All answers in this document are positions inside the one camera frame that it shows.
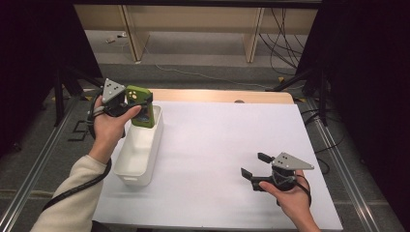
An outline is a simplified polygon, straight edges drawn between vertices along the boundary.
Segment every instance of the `sleeve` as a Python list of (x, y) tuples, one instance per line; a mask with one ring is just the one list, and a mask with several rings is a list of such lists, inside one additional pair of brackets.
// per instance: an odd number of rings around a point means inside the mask
[[(84, 156), (73, 166), (70, 177), (54, 192), (60, 193), (95, 179), (105, 171), (105, 164)], [(91, 231), (92, 217), (103, 189), (99, 182), (56, 203), (43, 211), (31, 231)]]

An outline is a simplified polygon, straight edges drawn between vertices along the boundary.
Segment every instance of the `white bin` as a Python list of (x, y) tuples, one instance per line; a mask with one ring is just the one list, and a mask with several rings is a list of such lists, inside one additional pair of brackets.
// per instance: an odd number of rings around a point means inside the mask
[(157, 105), (153, 105), (153, 109), (154, 127), (147, 129), (131, 124), (115, 162), (114, 173), (126, 185), (147, 186), (151, 182), (163, 130), (162, 110)]

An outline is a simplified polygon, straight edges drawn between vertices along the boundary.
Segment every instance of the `table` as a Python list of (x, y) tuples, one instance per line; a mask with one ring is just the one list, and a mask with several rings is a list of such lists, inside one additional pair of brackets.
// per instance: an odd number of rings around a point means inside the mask
[[(295, 229), (275, 198), (253, 191), (240, 172), (240, 167), (244, 167), (255, 175), (269, 176), (270, 165), (258, 160), (257, 152), (276, 156), (285, 149), (316, 167), (305, 174), (311, 185), (311, 211), (319, 227), (342, 230), (298, 107), (292, 104), (290, 95), (152, 91), (154, 104), (162, 108), (164, 122), (152, 182), (147, 187), (125, 186), (111, 172), (104, 179), (95, 220), (148, 228)], [(236, 100), (247, 103), (233, 103)], [(183, 108), (183, 113), (176, 108)], [(210, 112), (212, 117), (204, 117)], [(294, 141), (298, 141), (298, 146), (294, 146)], [(123, 142), (120, 140), (114, 151), (114, 163)]]

